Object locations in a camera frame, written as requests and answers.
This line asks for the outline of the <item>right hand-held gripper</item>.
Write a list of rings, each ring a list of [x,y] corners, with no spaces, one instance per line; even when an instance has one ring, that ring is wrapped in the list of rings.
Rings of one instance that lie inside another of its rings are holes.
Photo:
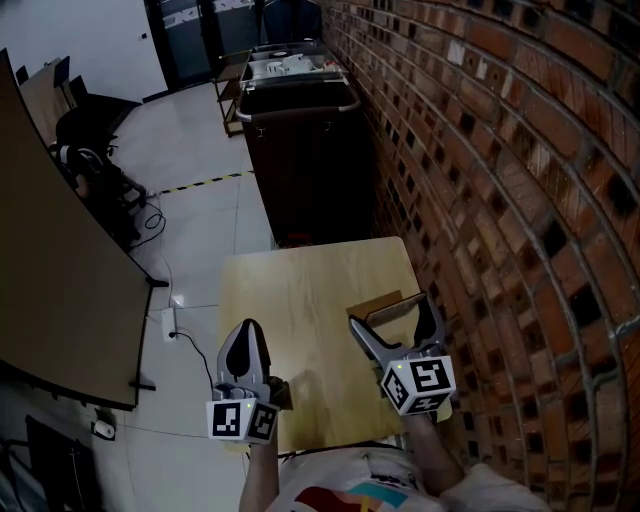
[[[439,308],[427,294],[417,302],[415,346],[440,345],[445,327]],[[367,357],[387,364],[380,380],[383,396],[399,416],[427,414],[433,423],[451,418],[457,392],[450,356],[403,357],[403,344],[385,342],[364,320],[350,315],[351,334]]]

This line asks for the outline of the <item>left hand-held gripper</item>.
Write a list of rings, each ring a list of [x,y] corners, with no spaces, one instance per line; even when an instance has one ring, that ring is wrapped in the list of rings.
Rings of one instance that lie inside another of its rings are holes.
[[[250,369],[255,381],[268,382],[261,391],[240,387]],[[291,409],[289,383],[270,377],[271,359],[260,324],[243,320],[227,336],[217,357],[220,383],[214,385],[214,399],[206,404],[210,439],[229,443],[269,444],[276,432],[281,410]]]

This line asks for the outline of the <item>person's left forearm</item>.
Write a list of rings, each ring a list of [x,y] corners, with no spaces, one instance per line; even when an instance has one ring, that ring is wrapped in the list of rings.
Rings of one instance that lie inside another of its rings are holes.
[[[239,512],[266,512],[279,494],[278,441],[252,444]]]

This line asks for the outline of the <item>person's right forearm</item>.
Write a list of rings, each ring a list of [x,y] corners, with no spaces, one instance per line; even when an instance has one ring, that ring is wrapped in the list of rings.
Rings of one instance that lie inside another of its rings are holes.
[[[465,477],[464,470],[441,440],[430,417],[421,414],[402,416],[401,420],[426,491],[440,496],[459,484]]]

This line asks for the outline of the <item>person's white printed shirt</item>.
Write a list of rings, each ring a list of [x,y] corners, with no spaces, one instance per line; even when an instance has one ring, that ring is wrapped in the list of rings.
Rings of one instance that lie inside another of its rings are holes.
[[[551,512],[529,489],[485,464],[435,497],[397,448],[343,448],[296,456],[281,465],[280,490],[267,512]]]

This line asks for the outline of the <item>yellow black striped floor tape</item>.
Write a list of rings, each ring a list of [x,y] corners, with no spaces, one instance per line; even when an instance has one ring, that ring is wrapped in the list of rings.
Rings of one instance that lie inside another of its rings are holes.
[[[244,172],[230,173],[230,174],[219,176],[219,177],[204,179],[202,181],[194,182],[194,183],[187,184],[187,185],[182,185],[182,186],[178,186],[178,187],[164,189],[164,190],[161,190],[159,192],[159,194],[160,195],[168,195],[168,194],[172,194],[172,193],[177,193],[177,192],[181,192],[181,191],[185,191],[185,190],[189,190],[189,189],[195,189],[195,188],[199,188],[199,187],[204,187],[206,185],[211,185],[211,184],[215,184],[215,183],[219,183],[219,182],[233,180],[233,179],[241,178],[241,177],[248,176],[248,175],[254,175],[254,174],[255,174],[255,171],[253,169],[248,170],[248,171],[244,171]]]

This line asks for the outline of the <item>dark service cart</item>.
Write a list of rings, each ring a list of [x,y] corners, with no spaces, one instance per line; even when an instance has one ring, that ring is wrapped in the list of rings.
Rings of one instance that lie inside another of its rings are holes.
[[[249,58],[275,51],[318,55],[325,70],[252,78]],[[367,238],[371,149],[349,71],[319,41],[265,44],[249,58],[237,115],[275,245],[288,233],[307,233],[314,245]]]

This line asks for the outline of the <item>large brown table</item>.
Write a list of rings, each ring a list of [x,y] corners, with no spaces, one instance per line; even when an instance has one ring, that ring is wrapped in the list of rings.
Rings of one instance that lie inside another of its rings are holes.
[[[0,374],[134,409],[157,286],[62,177],[0,50]]]

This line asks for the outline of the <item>black chair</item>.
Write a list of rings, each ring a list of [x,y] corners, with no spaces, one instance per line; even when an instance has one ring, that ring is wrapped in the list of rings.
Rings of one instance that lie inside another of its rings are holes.
[[[20,495],[14,461],[39,484],[44,512],[105,512],[92,450],[31,415],[25,417],[25,426],[24,440],[0,437],[0,472],[18,510],[27,512],[27,503]]]

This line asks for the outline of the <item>metal shelf trolley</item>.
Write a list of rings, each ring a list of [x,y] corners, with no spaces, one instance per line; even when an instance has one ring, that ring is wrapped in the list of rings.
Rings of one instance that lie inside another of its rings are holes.
[[[250,55],[249,50],[221,55],[219,70],[213,85],[220,109],[223,129],[231,138],[243,132],[242,122],[237,118],[237,100],[240,96],[240,80]]]

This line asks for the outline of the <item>white dishes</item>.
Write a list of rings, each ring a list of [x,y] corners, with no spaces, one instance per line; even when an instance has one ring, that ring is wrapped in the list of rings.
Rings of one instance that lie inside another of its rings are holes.
[[[273,78],[280,76],[308,74],[325,70],[324,62],[318,55],[290,53],[287,51],[254,54],[248,62],[252,78]]]

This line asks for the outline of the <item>dark glass door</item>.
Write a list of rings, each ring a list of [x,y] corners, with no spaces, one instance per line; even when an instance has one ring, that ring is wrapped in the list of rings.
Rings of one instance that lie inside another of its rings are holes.
[[[143,0],[170,93],[206,83],[259,42],[256,0]]]

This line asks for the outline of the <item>small brown table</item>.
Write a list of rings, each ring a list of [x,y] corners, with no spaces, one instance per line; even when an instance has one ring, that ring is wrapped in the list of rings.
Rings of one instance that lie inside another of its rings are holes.
[[[46,145],[56,141],[60,118],[77,106],[67,75],[60,86],[54,85],[57,68],[63,64],[64,69],[69,63],[69,57],[55,58],[19,86],[31,119]]]

